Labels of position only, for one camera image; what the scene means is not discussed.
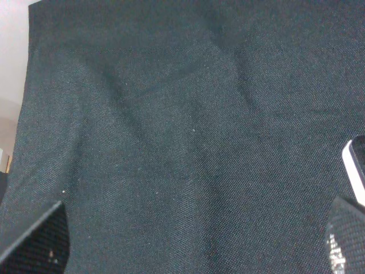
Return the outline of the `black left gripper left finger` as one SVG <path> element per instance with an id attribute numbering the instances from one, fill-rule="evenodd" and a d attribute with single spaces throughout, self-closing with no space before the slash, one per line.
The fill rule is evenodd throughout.
<path id="1" fill-rule="evenodd" d="M 61 201 L 40 207 L 1 237 L 1 273 L 64 273 L 69 256 L 70 234 Z"/>

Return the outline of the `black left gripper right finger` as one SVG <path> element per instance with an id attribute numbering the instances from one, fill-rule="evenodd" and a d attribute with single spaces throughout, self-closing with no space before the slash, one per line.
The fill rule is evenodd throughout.
<path id="1" fill-rule="evenodd" d="M 364 273 L 364 207 L 349 199 L 335 198 L 325 242 L 332 273 Z"/>

